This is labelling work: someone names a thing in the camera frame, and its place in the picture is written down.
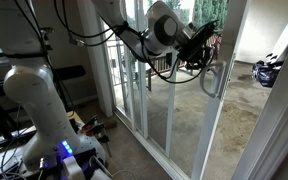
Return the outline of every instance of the white door frame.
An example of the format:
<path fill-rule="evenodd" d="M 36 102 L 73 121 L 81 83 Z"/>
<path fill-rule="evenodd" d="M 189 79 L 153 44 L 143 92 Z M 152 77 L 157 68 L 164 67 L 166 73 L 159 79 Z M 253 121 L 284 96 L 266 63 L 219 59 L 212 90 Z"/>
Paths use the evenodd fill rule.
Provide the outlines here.
<path fill-rule="evenodd" d="M 77 1 L 83 31 L 85 34 L 97 34 L 103 31 L 100 17 L 91 1 Z M 96 37 L 85 40 L 89 44 L 103 41 L 102 37 Z M 111 92 L 111 84 L 109 70 L 107 65 L 107 47 L 102 44 L 95 47 L 87 47 L 89 58 L 91 61 L 96 92 L 100 103 L 101 110 L 107 117 L 113 116 L 113 96 Z"/>
<path fill-rule="evenodd" d="M 232 179 L 271 179 L 288 154 L 288 56 Z"/>
<path fill-rule="evenodd" d="M 221 42 L 221 50 L 218 57 L 219 61 L 226 62 L 226 68 L 223 73 L 219 95 L 215 98 L 210 98 L 208 103 L 193 167 L 192 179 L 194 180 L 202 179 L 203 177 L 219 115 L 222 110 L 223 97 L 234 64 L 235 53 L 239 46 L 250 4 L 251 0 L 229 1 L 229 8 Z"/>

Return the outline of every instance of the blue led light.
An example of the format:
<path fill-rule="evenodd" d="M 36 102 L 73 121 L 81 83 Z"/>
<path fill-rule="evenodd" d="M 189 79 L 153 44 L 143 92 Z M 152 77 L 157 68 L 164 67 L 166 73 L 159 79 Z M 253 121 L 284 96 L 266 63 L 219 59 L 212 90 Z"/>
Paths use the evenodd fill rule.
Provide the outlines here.
<path fill-rule="evenodd" d="M 62 141 L 62 144 L 69 154 L 73 154 L 73 150 L 71 149 L 71 147 L 68 145 L 68 143 L 65 140 Z"/>
<path fill-rule="evenodd" d="M 66 141 L 62 141 L 63 146 L 68 145 Z"/>
<path fill-rule="evenodd" d="M 70 154 L 73 153 L 72 149 L 68 149 L 67 152 L 70 153 Z"/>

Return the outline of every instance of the wire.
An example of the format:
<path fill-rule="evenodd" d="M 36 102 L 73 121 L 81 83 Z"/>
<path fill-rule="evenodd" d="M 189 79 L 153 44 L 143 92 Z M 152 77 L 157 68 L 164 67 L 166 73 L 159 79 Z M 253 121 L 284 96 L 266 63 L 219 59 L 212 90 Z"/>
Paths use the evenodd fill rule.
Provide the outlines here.
<path fill-rule="evenodd" d="M 21 161 L 18 163 L 18 166 L 17 166 L 17 168 L 16 168 L 16 170 L 15 170 L 15 173 L 18 172 L 18 170 L 20 169 L 22 163 L 23 163 L 23 160 L 21 160 Z"/>
<path fill-rule="evenodd" d="M 100 35 L 103 35 L 104 33 L 106 33 L 106 32 L 109 31 L 109 30 L 122 27 L 122 25 L 116 25 L 116 26 L 113 26 L 112 28 L 106 29 L 106 30 L 104 30 L 104 31 L 102 31 L 102 32 L 100 32 L 100 33 L 98 33 L 98 34 L 94 34 L 94 35 L 83 35 L 83 34 L 76 33 L 76 32 L 74 32 L 73 30 L 71 30 L 71 29 L 69 28 L 69 26 L 67 25 L 67 23 L 64 22 L 63 19 L 62 19 L 62 17 L 60 16 L 60 13 L 59 13 L 58 7 L 57 7 L 57 1 L 56 1 L 56 0 L 53 0 L 53 3 L 54 3 L 54 8 L 55 8 L 56 15 L 57 15 L 58 19 L 60 20 L 61 24 L 62 24 L 70 33 L 72 33 L 72 34 L 74 34 L 74 35 L 76 35 L 76 36 L 78 36 L 78 37 L 82 37 L 82 38 L 94 38 L 94 37 L 98 37 L 98 36 L 100 36 Z"/>
<path fill-rule="evenodd" d="M 6 175 L 15 175 L 15 176 L 18 176 L 18 177 L 20 177 L 20 178 L 22 178 L 24 180 L 27 180 L 23 175 L 18 174 L 18 173 L 7 172 L 7 173 L 4 173 L 4 174 L 6 174 Z"/>
<path fill-rule="evenodd" d="M 7 163 L 4 164 L 4 160 L 5 160 L 6 154 L 7 154 L 8 150 L 10 149 L 11 145 L 13 144 L 14 140 L 17 139 L 20 135 L 22 135 L 22 134 L 23 134 L 25 131 L 27 131 L 27 130 L 28 130 L 28 128 L 26 128 L 26 129 L 23 130 L 20 134 L 18 134 L 17 137 L 13 138 L 12 141 L 10 142 L 10 144 L 9 144 L 9 145 L 6 147 L 6 149 L 5 149 L 5 152 L 4 152 L 4 154 L 3 154 L 3 158 L 2 158 L 2 161 L 1 161 L 1 167 L 0 167 L 0 169 L 1 169 L 1 174 L 2 174 L 2 176 L 3 176 L 4 178 L 6 178 L 5 172 L 4 172 L 4 169 L 3 169 L 4 166 L 7 164 Z M 17 145 L 16 145 L 16 148 L 14 149 L 13 154 L 11 155 L 11 157 L 9 158 L 8 161 L 10 161 L 10 160 L 13 158 L 13 156 L 15 155 L 15 152 L 16 152 L 16 150 L 18 149 L 18 145 L 19 145 L 19 141 L 18 141 L 18 143 L 17 143 Z"/>
<path fill-rule="evenodd" d="M 25 0 L 25 3 L 26 3 L 26 5 L 27 5 L 27 7 L 28 7 L 28 9 L 29 9 L 29 11 L 30 11 L 33 19 L 34 19 L 34 22 L 35 22 L 37 28 L 40 29 L 39 23 L 38 23 L 38 21 L 37 21 L 37 19 L 36 19 L 36 16 L 34 15 L 34 12 L 33 12 L 32 7 L 29 5 L 29 3 L 28 3 L 27 0 Z M 26 16 L 26 14 L 24 13 L 22 7 L 21 7 L 20 5 L 18 5 L 18 8 L 21 10 L 21 12 L 23 13 L 23 16 L 25 17 L 25 19 L 26 19 L 26 20 L 29 22 L 29 24 L 31 25 L 31 28 L 32 28 L 34 31 L 36 31 L 35 27 L 34 27 L 33 24 L 31 23 L 31 21 L 28 19 L 28 17 Z M 70 102 L 71 102 L 71 106 L 72 106 L 72 109 L 73 109 L 73 113 L 72 113 L 69 117 L 72 117 L 72 116 L 74 115 L 75 105 L 74 105 L 74 103 L 73 103 L 73 101 L 72 101 L 72 98 L 71 98 L 70 94 L 68 93 L 68 90 L 67 90 L 66 86 L 64 85 L 64 83 L 63 83 L 63 81 L 61 80 L 61 78 L 59 77 L 59 75 L 56 73 L 55 69 L 53 68 L 53 66 L 52 66 L 52 64 L 51 64 L 51 62 L 50 62 L 50 60 L 49 60 L 49 57 L 47 56 L 47 50 L 46 50 L 46 48 L 45 48 L 45 46 L 44 46 L 42 34 L 41 34 L 40 31 L 39 31 L 39 35 L 40 35 L 40 36 L 38 36 L 38 37 L 40 37 L 39 40 L 40 40 L 40 45 L 41 45 L 42 51 L 43 51 L 44 54 L 46 54 L 45 57 L 44 57 L 44 58 L 45 58 L 45 61 L 46 61 L 47 64 L 50 66 L 50 69 L 51 69 L 52 73 L 55 75 L 55 77 L 57 78 L 58 82 L 60 83 L 60 86 L 62 86 L 62 87 L 64 88 L 64 91 L 65 91 L 65 93 L 67 94 L 67 96 L 68 96 L 68 98 L 69 98 L 69 100 L 70 100 Z"/>
<path fill-rule="evenodd" d="M 17 137 L 18 137 L 19 134 L 20 134 L 20 133 L 19 133 L 19 123 L 18 123 L 18 117 L 19 117 L 19 114 L 20 114 L 20 110 L 21 110 L 21 105 L 19 104 L 19 105 L 18 105 L 18 108 L 17 108 L 17 113 L 16 113 Z M 3 176 L 4 178 L 6 177 L 6 176 L 5 176 L 5 173 L 4 173 L 4 169 L 3 169 L 4 165 L 6 164 L 6 163 L 4 164 L 4 159 L 5 159 L 5 156 L 6 156 L 6 154 L 7 154 L 7 151 L 8 151 L 8 149 L 9 149 L 9 147 L 11 146 L 11 144 L 12 144 L 13 142 L 14 142 L 14 138 L 12 139 L 12 141 L 10 142 L 10 144 L 7 146 L 7 148 L 6 148 L 5 152 L 4 152 L 2 161 L 1 161 L 1 173 L 2 173 L 2 176 Z M 8 161 L 13 158 L 13 156 L 14 156 L 16 150 L 17 150 L 18 145 L 19 145 L 19 142 L 17 142 L 17 146 L 16 146 L 13 154 L 11 155 L 11 157 L 8 159 Z"/>
<path fill-rule="evenodd" d="M 214 23 L 214 22 L 216 22 L 216 21 L 217 21 L 217 20 L 211 21 L 211 22 L 209 22 L 209 23 L 207 23 L 207 24 L 204 24 L 204 25 L 201 26 L 196 32 L 199 33 L 205 26 L 207 26 L 207 25 L 209 25 L 209 24 L 212 24 L 212 23 Z M 205 67 L 202 67 L 201 70 L 199 71 L 199 73 L 198 73 L 197 75 L 195 75 L 195 76 L 194 76 L 193 78 L 191 78 L 191 79 L 188 79 L 188 80 L 185 80 L 185 81 L 169 81 L 169 80 L 167 80 L 167 79 L 169 79 L 169 78 L 172 76 L 173 71 L 174 71 L 174 67 L 176 66 L 176 63 L 177 63 L 177 62 L 174 63 L 174 66 L 173 66 L 171 75 L 170 75 L 169 77 L 165 77 L 165 76 L 161 75 L 161 74 L 156 70 L 156 68 L 155 68 L 154 65 L 152 64 L 151 60 L 149 59 L 149 57 L 146 57 L 146 55 L 145 55 L 145 53 L 144 53 L 144 47 L 145 47 L 144 39 L 143 39 L 142 37 L 140 37 L 140 36 L 139 36 L 139 39 L 140 39 L 141 44 L 142 44 L 142 54 L 143 54 L 143 57 L 144 57 L 145 61 L 150 65 L 150 67 L 153 69 L 153 71 L 154 71 L 163 81 L 168 82 L 168 83 L 170 83 L 170 84 L 183 84 L 183 83 L 187 83 L 187 82 L 190 82 L 190 81 L 196 79 L 196 78 L 203 72 L 203 70 L 205 69 L 205 67 L 207 67 L 208 65 L 210 65 L 210 64 L 212 63 L 212 61 L 213 61 L 213 60 L 211 59 L 211 60 L 209 61 L 209 63 L 208 63 Z"/>
<path fill-rule="evenodd" d="M 27 15 L 25 14 L 23 8 L 20 6 L 20 4 L 18 3 L 17 0 L 14 1 L 16 6 L 18 7 L 18 9 L 21 11 L 21 13 L 24 15 L 25 19 L 27 20 L 27 22 L 30 24 L 31 27 L 33 27 L 33 30 L 36 34 L 36 36 L 40 39 L 40 34 L 38 33 L 38 31 L 35 29 L 34 25 L 32 24 L 32 22 L 28 19 Z"/>
<path fill-rule="evenodd" d="M 40 171 L 40 175 L 38 176 L 38 179 L 37 180 L 41 180 L 42 179 L 42 176 L 43 176 L 43 169 Z"/>
<path fill-rule="evenodd" d="M 106 41 L 108 41 L 112 36 L 114 35 L 114 32 L 109 35 L 104 41 L 102 42 L 99 42 L 99 43 L 96 43 L 96 44 L 85 44 L 85 46 L 90 46 L 90 47 L 93 47 L 93 46 L 98 46 L 98 45 L 101 45 L 103 43 L 105 43 Z"/>
<path fill-rule="evenodd" d="M 65 8 L 65 0 L 62 0 L 62 8 L 63 8 L 63 14 L 64 14 L 64 21 L 65 21 L 65 24 L 66 24 L 66 30 L 67 30 L 67 34 L 69 36 L 70 39 L 73 39 L 72 37 L 72 34 L 70 32 L 70 28 L 69 28 L 69 25 L 68 25 L 68 22 L 67 22 L 67 16 L 66 16 L 66 8 Z"/>
<path fill-rule="evenodd" d="M 127 170 L 122 170 L 122 171 L 117 171 L 116 173 L 114 173 L 112 176 L 112 179 L 114 179 L 114 177 L 116 176 L 116 175 L 118 175 L 118 174 L 120 174 L 120 173 L 122 173 L 122 172 L 127 172 L 127 173 L 129 173 L 129 174 L 131 174 L 132 175 L 132 177 L 133 177 L 133 179 L 135 179 L 135 175 L 131 172 L 131 171 L 127 171 Z"/>

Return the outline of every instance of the black cable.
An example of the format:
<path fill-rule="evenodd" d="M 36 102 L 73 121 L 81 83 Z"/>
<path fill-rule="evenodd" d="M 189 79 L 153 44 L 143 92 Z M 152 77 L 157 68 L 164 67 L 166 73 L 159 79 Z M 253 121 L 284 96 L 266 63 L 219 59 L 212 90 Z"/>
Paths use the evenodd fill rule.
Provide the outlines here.
<path fill-rule="evenodd" d="M 13 142 L 15 141 L 15 139 L 17 139 L 20 135 L 22 135 L 25 131 L 27 131 L 28 130 L 28 128 L 26 128 L 26 129 L 24 129 L 21 133 L 19 133 L 18 135 L 17 135 L 17 137 L 13 137 L 13 139 L 12 139 L 12 141 L 10 142 L 10 144 L 6 147 L 6 149 L 5 149 L 5 152 L 4 152 L 4 154 L 3 154 L 3 158 L 2 158 L 2 161 L 1 161 L 1 167 L 0 167 L 0 169 L 1 169 L 1 174 L 2 175 L 5 175 L 5 172 L 4 172 L 4 166 L 13 158 L 13 156 L 15 155 L 15 152 L 16 152 L 16 150 L 18 149 L 18 147 L 19 147 L 19 141 L 17 141 L 17 145 L 16 145 L 16 148 L 14 149 L 14 152 L 13 152 L 13 154 L 11 155 L 11 157 L 7 160 L 7 162 L 6 163 L 4 163 L 4 159 L 5 159 L 5 156 L 6 156 L 6 154 L 7 154 L 7 151 L 10 149 L 10 147 L 11 147 L 11 145 L 13 144 Z"/>
<path fill-rule="evenodd" d="M 62 0 L 62 8 L 63 8 L 64 22 L 65 22 L 65 24 L 66 24 L 66 30 L 67 30 L 68 37 L 69 37 L 70 39 L 73 39 L 72 34 L 71 34 L 71 32 L 70 32 L 70 28 L 69 28 L 68 22 L 67 22 L 65 0 Z"/>
<path fill-rule="evenodd" d="M 17 166 L 17 168 L 16 168 L 16 170 L 15 170 L 15 173 L 18 172 L 18 170 L 20 169 L 20 167 L 22 166 L 22 164 L 23 164 L 23 160 L 21 160 L 21 161 L 18 163 L 18 166 Z"/>
<path fill-rule="evenodd" d="M 112 36 L 114 35 L 114 32 L 112 32 L 111 35 L 109 35 L 106 39 L 104 39 L 102 42 L 96 43 L 96 44 L 85 44 L 85 46 L 93 47 L 93 46 L 98 46 L 101 45 L 105 42 L 107 42 Z"/>
<path fill-rule="evenodd" d="M 171 71 L 171 74 L 170 74 L 168 77 L 165 77 L 165 79 L 169 79 L 169 78 L 172 77 L 172 75 L 173 75 L 173 73 L 174 73 L 174 70 L 175 70 L 175 67 L 176 67 L 176 65 L 177 65 L 177 62 L 178 62 L 179 60 L 180 60 L 180 58 L 176 58 L 175 63 L 174 63 L 173 68 L 172 68 L 172 71 Z"/>
<path fill-rule="evenodd" d="M 143 57 L 144 57 L 145 61 L 150 65 L 150 67 L 153 69 L 153 71 L 154 71 L 163 81 L 168 82 L 168 83 L 170 83 L 170 84 L 183 84 L 183 83 L 190 82 L 190 81 L 196 79 L 196 78 L 202 73 L 202 71 L 204 70 L 204 68 L 207 67 L 209 64 L 212 63 L 212 60 L 211 60 L 205 67 L 201 68 L 201 70 L 199 71 L 199 73 L 198 73 L 196 76 L 194 76 L 194 77 L 191 78 L 191 79 L 188 79 L 188 80 L 185 80 L 185 81 L 169 81 L 169 80 L 167 80 L 167 77 L 161 75 L 161 74 L 155 69 L 155 67 L 154 67 L 154 65 L 152 64 L 151 60 L 150 60 L 148 57 L 146 57 L 146 55 L 145 55 L 145 53 L 144 53 L 144 46 L 145 46 L 145 45 L 144 45 L 144 40 L 143 40 L 143 38 L 141 38 L 141 37 L 139 37 L 139 38 L 140 38 L 140 40 L 141 40 L 142 53 L 143 53 Z"/>
<path fill-rule="evenodd" d="M 94 34 L 94 35 L 83 35 L 83 34 L 79 34 L 79 33 L 75 32 L 75 31 L 71 30 L 71 29 L 69 28 L 69 26 L 67 25 L 67 23 L 63 21 L 60 13 L 59 13 L 59 11 L 58 11 L 57 1 L 56 1 L 56 0 L 53 0 L 53 3 L 54 3 L 54 8 L 55 8 L 56 15 L 57 15 L 58 19 L 60 20 L 61 24 L 62 24 L 70 33 L 74 34 L 75 36 L 78 36 L 78 37 L 81 37 L 81 38 L 94 38 L 94 37 L 98 37 L 98 36 L 100 36 L 100 35 L 103 35 L 104 33 L 106 33 L 106 32 L 109 31 L 109 30 L 113 30 L 113 29 L 115 29 L 115 28 L 122 27 L 122 25 L 116 25 L 116 26 L 113 26 L 112 28 L 106 29 L 106 30 L 104 30 L 104 31 L 102 31 L 102 32 L 100 32 L 100 33 Z"/>
<path fill-rule="evenodd" d="M 57 178 L 54 177 L 54 179 L 57 179 L 57 180 L 61 180 L 61 171 L 62 171 L 62 162 L 61 162 L 62 158 L 60 155 L 56 155 L 56 175 L 57 175 Z"/>
<path fill-rule="evenodd" d="M 25 14 L 23 8 L 20 6 L 20 4 L 17 2 L 17 0 L 14 1 L 16 6 L 18 7 L 18 9 L 21 11 L 21 13 L 23 14 L 23 16 L 25 17 L 25 19 L 27 20 L 27 22 L 30 24 L 30 26 L 33 28 L 36 36 L 40 39 L 40 34 L 37 32 L 37 30 L 35 29 L 34 25 L 32 24 L 32 22 L 28 19 L 27 15 Z"/>
<path fill-rule="evenodd" d="M 37 22 L 37 19 L 36 19 L 36 16 L 34 15 L 33 9 L 31 8 L 31 6 L 29 5 L 29 3 L 28 3 L 27 0 L 25 0 L 25 2 L 26 2 L 27 7 L 28 7 L 29 10 L 30 10 L 30 13 L 31 13 L 31 15 L 32 15 L 32 17 L 33 17 L 33 19 L 34 19 L 34 22 L 35 22 L 37 28 L 40 29 L 39 23 Z M 21 10 L 21 12 L 23 13 L 23 16 L 25 17 L 25 19 L 26 19 L 26 20 L 29 22 L 29 24 L 31 25 L 31 28 L 32 28 L 34 31 L 36 31 L 35 27 L 33 26 L 33 24 L 31 23 L 31 21 L 28 19 L 28 17 L 26 16 L 26 14 L 24 13 L 24 11 L 22 10 L 22 7 L 21 7 L 21 6 L 18 6 L 18 8 Z M 61 78 L 60 78 L 59 75 L 56 73 L 55 69 L 53 68 L 53 66 L 52 66 L 52 64 L 51 64 L 51 62 L 50 62 L 50 60 L 49 60 L 49 57 L 48 57 L 48 55 L 47 55 L 47 50 L 46 50 L 46 47 L 45 47 L 45 45 L 44 45 L 44 43 L 43 43 L 43 38 L 42 38 L 41 32 L 39 32 L 39 34 L 40 34 L 39 40 L 40 40 L 41 48 L 42 48 L 43 53 L 45 54 L 45 57 L 44 57 L 44 58 L 45 58 L 45 61 L 46 61 L 47 64 L 50 66 L 50 69 L 51 69 L 52 73 L 55 75 L 55 77 L 57 78 L 58 82 L 60 83 L 60 86 L 62 86 L 62 87 L 64 88 L 64 91 L 65 91 L 65 93 L 67 94 L 67 96 L 68 96 L 68 98 L 69 98 L 69 100 L 70 100 L 70 102 L 71 102 L 71 106 L 72 106 L 72 108 L 73 108 L 73 113 L 72 113 L 69 117 L 72 117 L 72 116 L 74 115 L 75 105 L 74 105 L 74 103 L 73 103 L 73 101 L 72 101 L 72 98 L 71 98 L 70 94 L 68 93 L 68 90 L 67 90 L 66 86 L 64 85 L 63 81 L 61 80 Z"/>

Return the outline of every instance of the door handle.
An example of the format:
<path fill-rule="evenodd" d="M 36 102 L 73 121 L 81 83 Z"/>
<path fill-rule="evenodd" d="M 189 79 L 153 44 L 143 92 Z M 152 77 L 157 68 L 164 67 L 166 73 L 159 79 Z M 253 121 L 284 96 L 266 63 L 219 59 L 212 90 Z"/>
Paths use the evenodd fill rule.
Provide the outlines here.
<path fill-rule="evenodd" d="M 205 92 L 205 94 L 207 94 L 211 98 L 215 98 L 219 94 L 220 86 L 221 86 L 222 79 L 223 79 L 223 73 L 225 70 L 225 65 L 226 63 L 224 61 L 216 62 L 214 64 L 210 64 L 206 66 L 201 73 L 201 76 L 200 76 L 201 88 Z M 211 92 L 207 91 L 204 85 L 205 74 L 208 70 L 214 74 L 214 80 L 213 80 L 213 84 L 211 87 Z"/>

